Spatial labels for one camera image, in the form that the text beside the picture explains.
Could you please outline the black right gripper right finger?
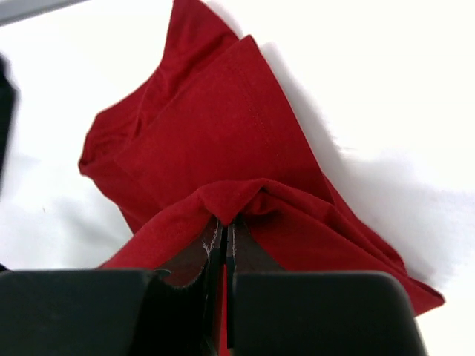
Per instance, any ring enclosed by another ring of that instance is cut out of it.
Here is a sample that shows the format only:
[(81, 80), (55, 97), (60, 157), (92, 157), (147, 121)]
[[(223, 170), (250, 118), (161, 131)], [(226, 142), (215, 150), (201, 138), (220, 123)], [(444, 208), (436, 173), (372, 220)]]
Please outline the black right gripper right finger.
[(376, 271), (289, 272), (241, 220), (227, 229), (234, 355), (425, 355), (408, 295)]

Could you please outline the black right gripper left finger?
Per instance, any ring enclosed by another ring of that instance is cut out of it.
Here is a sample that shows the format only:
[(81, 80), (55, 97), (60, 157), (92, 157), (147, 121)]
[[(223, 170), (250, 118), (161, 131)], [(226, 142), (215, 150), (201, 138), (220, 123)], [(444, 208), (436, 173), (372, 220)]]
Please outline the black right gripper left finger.
[(3, 271), (3, 355), (216, 355), (223, 227), (154, 270)]

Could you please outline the red t shirt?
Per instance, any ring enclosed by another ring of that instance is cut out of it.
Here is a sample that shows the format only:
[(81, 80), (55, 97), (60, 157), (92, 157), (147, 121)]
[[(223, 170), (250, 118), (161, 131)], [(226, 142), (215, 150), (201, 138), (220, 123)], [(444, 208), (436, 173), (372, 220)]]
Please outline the red t shirt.
[(376, 271), (395, 278), (416, 316), (443, 296), (413, 279), (322, 173), (251, 36), (201, 1), (175, 1), (163, 58), (129, 96), (99, 113), (80, 172), (115, 202), (132, 238), (105, 269), (154, 270), (223, 227), (216, 316), (227, 336), (227, 229), (243, 221), (284, 271)]

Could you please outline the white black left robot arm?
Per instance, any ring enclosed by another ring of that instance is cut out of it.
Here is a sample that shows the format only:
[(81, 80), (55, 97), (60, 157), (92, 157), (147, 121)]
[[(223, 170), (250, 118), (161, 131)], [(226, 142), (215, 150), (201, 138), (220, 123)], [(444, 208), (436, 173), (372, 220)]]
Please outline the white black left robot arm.
[(1, 122), (1, 188), (3, 188), (4, 171), (7, 159), (10, 129), (14, 117), (18, 90), (10, 78), (9, 63), (1, 56), (1, 94), (0, 94), (0, 122)]

